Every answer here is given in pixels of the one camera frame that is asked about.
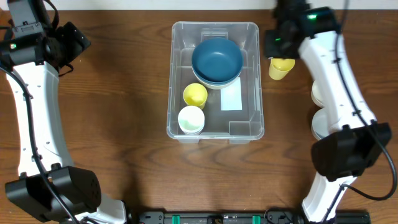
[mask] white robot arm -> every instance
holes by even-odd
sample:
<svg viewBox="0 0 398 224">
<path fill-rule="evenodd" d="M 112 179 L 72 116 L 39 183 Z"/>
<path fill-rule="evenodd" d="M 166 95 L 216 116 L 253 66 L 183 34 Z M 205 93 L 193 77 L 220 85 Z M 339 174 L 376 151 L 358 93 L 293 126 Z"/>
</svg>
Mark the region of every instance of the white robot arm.
<svg viewBox="0 0 398 224">
<path fill-rule="evenodd" d="M 71 67 L 90 41 L 71 22 L 57 29 L 57 10 L 50 23 L 42 0 L 8 4 L 15 39 L 0 43 L 0 66 L 14 94 L 21 139 L 19 179 L 6 184 L 8 199 L 41 222 L 127 223 L 124 203 L 102 194 L 92 171 L 73 166 L 63 137 L 58 70 Z"/>
<path fill-rule="evenodd" d="M 341 131 L 344 125 L 350 128 L 363 127 L 364 124 L 354 114 L 348 95 L 341 82 L 340 75 L 335 62 L 335 40 L 337 33 L 328 31 L 315 34 L 315 38 L 305 38 L 298 48 L 301 59 L 305 62 L 312 74 L 312 78 L 317 81 L 323 103 L 327 113 L 327 123 L 329 133 Z M 371 125 L 371 121 L 376 118 L 368 108 L 362 94 L 356 84 L 353 72 L 349 65 L 343 38 L 339 38 L 338 54 L 341 58 L 340 65 L 343 75 L 353 99 L 361 110 L 362 117 Z M 352 184 L 356 177 L 347 176 L 330 182 L 326 177 L 316 174 L 309 195 L 304 199 L 302 207 L 308 220 L 311 222 L 321 222 L 335 195 L 338 193 L 341 184 Z M 342 191 L 335 203 L 328 220 L 335 217 L 336 207 L 345 192 Z"/>
<path fill-rule="evenodd" d="M 35 130 L 37 152 L 46 172 L 52 170 L 54 164 L 60 167 L 73 166 L 65 140 L 58 107 L 58 72 L 49 63 L 36 65 L 34 62 L 14 66 L 14 74 L 22 80 L 32 96 L 32 114 Z M 21 158 L 18 167 L 19 176 L 32 177 L 39 175 L 39 170 L 32 159 L 29 140 L 27 107 L 23 91 L 18 83 L 7 75 L 17 107 L 19 134 L 21 138 Z M 120 200 L 112 200 L 105 194 L 101 195 L 101 204 L 96 212 L 75 215 L 78 220 L 88 217 L 100 224 L 125 224 L 126 209 Z"/>
<path fill-rule="evenodd" d="M 377 133 L 383 147 L 391 131 L 388 124 L 376 123 L 358 88 L 340 25 L 331 9 L 310 9 L 305 0 L 279 0 L 274 16 L 277 28 L 266 32 L 265 55 L 301 58 L 318 84 L 325 107 L 322 110 L 327 120 L 318 122 L 327 123 L 328 134 L 312 147 L 312 161 L 318 172 L 302 202 L 306 220 L 321 223 L 335 217 L 346 188 L 382 152 L 368 129 Z"/>
</svg>

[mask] white paper card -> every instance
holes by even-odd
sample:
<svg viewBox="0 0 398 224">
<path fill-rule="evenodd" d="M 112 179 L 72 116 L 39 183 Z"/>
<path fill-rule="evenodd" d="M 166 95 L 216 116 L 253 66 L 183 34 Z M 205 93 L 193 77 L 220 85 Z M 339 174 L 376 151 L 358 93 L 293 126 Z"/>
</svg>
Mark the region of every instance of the white paper card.
<svg viewBox="0 0 398 224">
<path fill-rule="evenodd" d="M 242 110 L 241 77 L 232 85 L 221 89 L 221 110 Z"/>
</svg>

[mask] white cup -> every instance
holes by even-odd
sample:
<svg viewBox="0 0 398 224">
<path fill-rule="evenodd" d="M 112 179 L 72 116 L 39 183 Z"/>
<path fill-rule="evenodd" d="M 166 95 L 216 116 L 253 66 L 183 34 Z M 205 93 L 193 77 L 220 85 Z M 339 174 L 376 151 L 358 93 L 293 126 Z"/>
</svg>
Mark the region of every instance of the white cup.
<svg viewBox="0 0 398 224">
<path fill-rule="evenodd" d="M 178 124 L 185 134 L 200 134 L 205 127 L 205 114 L 197 106 L 186 106 L 178 114 Z"/>
<path fill-rule="evenodd" d="M 323 108 L 323 99 L 321 93 L 319 92 L 318 83 L 316 80 L 312 84 L 311 99 L 317 106 Z"/>
<path fill-rule="evenodd" d="M 318 110 L 313 116 L 311 132 L 317 140 L 321 140 L 329 135 L 326 109 L 322 108 Z"/>
</svg>

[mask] wooden table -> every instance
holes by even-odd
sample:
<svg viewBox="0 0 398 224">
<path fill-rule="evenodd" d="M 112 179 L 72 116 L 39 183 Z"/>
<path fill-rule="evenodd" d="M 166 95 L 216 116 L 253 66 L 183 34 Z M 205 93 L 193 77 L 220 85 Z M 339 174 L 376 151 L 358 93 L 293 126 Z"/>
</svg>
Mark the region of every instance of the wooden table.
<svg viewBox="0 0 398 224">
<path fill-rule="evenodd" d="M 318 110 L 302 61 L 281 81 L 262 58 L 266 133 L 247 145 L 202 141 L 183 145 L 166 134 L 171 28 L 177 21 L 253 21 L 274 27 L 270 11 L 63 11 L 91 40 L 75 71 L 61 78 L 63 132 L 75 165 L 95 172 L 101 189 L 136 211 L 259 211 L 298 207 L 315 169 L 310 130 Z M 4 25 L 9 14 L 0 14 Z M 398 11 L 351 11 L 346 49 L 361 91 L 380 122 L 398 133 Z M 0 82 L 0 223 L 37 223 L 6 198 L 17 179 L 19 134 L 14 99 Z M 398 164 L 398 140 L 388 150 Z M 354 186 L 384 195 L 391 172 L 381 156 Z M 373 202 L 347 192 L 340 209 L 367 209 L 373 223 L 398 219 L 398 194 Z"/>
</svg>

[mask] clear plastic bin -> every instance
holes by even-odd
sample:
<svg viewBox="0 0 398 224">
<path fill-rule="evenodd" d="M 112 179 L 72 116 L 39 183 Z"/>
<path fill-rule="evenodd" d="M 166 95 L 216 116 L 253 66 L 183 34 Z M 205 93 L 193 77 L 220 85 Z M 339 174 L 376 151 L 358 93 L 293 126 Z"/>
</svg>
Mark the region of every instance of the clear plastic bin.
<svg viewBox="0 0 398 224">
<path fill-rule="evenodd" d="M 205 127 L 198 135 L 186 135 L 177 121 L 186 106 L 183 91 L 198 83 L 192 70 L 192 53 L 202 41 L 214 37 L 232 40 L 244 57 L 241 78 L 242 110 L 221 110 L 221 90 L 208 90 L 203 109 Z M 246 144 L 264 135 L 262 112 L 259 28 L 252 22 L 177 22 L 172 28 L 169 108 L 167 134 L 182 143 L 201 139 L 227 139 L 231 144 Z"/>
</svg>

